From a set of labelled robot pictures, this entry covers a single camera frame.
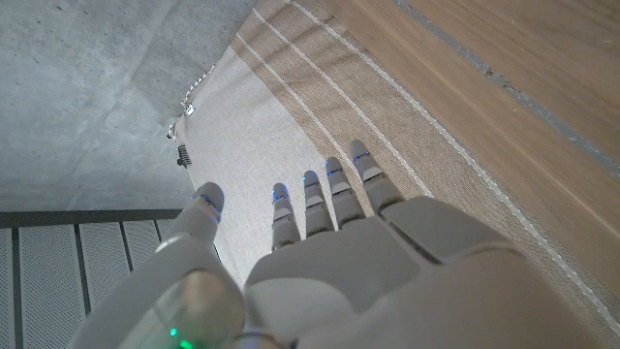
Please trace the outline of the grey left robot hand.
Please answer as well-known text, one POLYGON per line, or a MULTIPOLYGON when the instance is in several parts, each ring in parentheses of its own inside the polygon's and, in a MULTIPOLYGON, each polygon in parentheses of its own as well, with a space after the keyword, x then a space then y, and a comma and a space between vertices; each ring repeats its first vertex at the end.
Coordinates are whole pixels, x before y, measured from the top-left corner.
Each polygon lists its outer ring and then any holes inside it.
POLYGON ((237 284, 213 253, 224 194, 207 182, 155 254, 87 317, 76 348, 598 348, 511 241, 460 209, 405 199, 360 141, 303 178, 306 228, 272 190, 272 248, 237 284))

